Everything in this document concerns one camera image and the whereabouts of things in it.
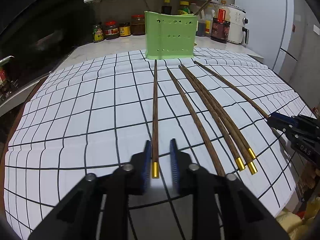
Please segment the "white refrigerator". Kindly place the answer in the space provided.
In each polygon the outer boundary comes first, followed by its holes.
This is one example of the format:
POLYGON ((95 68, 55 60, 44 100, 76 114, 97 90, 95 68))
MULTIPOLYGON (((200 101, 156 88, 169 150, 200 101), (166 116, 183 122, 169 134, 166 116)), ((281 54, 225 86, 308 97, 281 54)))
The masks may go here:
POLYGON ((249 49, 304 97, 319 95, 319 22, 304 0, 235 0, 249 19, 249 49))

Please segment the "white air fryer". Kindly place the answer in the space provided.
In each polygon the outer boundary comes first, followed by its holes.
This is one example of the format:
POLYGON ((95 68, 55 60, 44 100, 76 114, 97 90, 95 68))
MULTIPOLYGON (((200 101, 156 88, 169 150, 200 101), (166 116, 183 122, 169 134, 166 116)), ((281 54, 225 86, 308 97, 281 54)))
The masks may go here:
POLYGON ((249 30, 246 28, 248 19, 245 10, 234 4, 230 4, 228 7, 230 26, 227 41, 233 44, 248 45, 249 30))

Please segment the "large dark soy sauce bottle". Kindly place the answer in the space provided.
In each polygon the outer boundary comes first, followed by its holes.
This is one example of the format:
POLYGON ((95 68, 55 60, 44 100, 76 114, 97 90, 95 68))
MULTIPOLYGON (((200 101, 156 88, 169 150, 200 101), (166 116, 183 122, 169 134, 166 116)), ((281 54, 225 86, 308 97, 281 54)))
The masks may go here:
POLYGON ((219 6, 215 10, 210 38, 217 42, 227 43, 230 24, 229 7, 227 7, 225 0, 221 0, 219 6))

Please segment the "green plastic utensil holder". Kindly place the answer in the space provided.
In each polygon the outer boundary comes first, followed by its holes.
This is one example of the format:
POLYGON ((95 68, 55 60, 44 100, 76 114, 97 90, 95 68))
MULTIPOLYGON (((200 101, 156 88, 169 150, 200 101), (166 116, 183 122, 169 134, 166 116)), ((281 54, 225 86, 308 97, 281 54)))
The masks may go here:
POLYGON ((197 16, 165 15, 145 11, 147 59, 165 60, 193 56, 197 16))

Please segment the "green label sauce bottle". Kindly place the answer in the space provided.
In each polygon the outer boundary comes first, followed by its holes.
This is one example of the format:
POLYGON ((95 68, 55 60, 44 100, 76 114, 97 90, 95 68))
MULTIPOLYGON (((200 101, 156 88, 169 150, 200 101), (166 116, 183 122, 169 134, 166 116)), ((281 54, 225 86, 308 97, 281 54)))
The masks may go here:
POLYGON ((189 15, 190 14, 189 2, 180 1, 180 6, 179 6, 177 13, 179 15, 189 15))

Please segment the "small green label jar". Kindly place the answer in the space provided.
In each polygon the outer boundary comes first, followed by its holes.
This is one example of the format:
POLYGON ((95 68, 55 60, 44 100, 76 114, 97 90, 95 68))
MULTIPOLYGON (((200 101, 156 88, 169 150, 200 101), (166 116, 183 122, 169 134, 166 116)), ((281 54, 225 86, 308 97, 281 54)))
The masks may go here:
POLYGON ((101 42, 104 40, 104 32, 100 24, 93 26, 93 42, 101 42))

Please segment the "red lid sauce jar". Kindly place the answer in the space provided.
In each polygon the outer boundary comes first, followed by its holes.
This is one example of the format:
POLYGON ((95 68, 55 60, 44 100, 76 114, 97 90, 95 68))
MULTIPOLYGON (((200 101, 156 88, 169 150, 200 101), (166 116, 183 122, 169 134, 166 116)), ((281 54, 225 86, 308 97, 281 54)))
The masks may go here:
POLYGON ((119 25, 116 21, 107 21, 104 23, 104 37, 106 40, 120 37, 119 25))

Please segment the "yellow label sauce jar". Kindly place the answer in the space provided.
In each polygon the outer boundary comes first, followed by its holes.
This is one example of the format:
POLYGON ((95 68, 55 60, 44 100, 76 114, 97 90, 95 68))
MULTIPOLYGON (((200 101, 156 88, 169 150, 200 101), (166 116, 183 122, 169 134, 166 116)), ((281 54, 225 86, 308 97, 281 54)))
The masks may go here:
POLYGON ((120 23, 119 24, 119 33, 120 37, 127 37, 131 35, 130 22, 120 23))

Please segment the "dark slim soy bottle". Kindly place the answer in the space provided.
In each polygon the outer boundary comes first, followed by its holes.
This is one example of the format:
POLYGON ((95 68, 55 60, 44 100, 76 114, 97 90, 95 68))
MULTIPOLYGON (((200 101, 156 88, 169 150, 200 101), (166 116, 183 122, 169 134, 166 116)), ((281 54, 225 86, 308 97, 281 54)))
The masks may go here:
POLYGON ((170 5, 170 0, 164 0, 161 8, 161 14, 171 15, 172 6, 170 5))

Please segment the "large red lid jar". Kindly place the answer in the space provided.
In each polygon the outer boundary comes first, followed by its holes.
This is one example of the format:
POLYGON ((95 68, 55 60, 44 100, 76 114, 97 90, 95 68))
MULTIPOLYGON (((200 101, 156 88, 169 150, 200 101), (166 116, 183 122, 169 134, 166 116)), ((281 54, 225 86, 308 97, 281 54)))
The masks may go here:
POLYGON ((145 16, 132 15, 131 16, 131 34, 135 36, 145 35, 145 16))

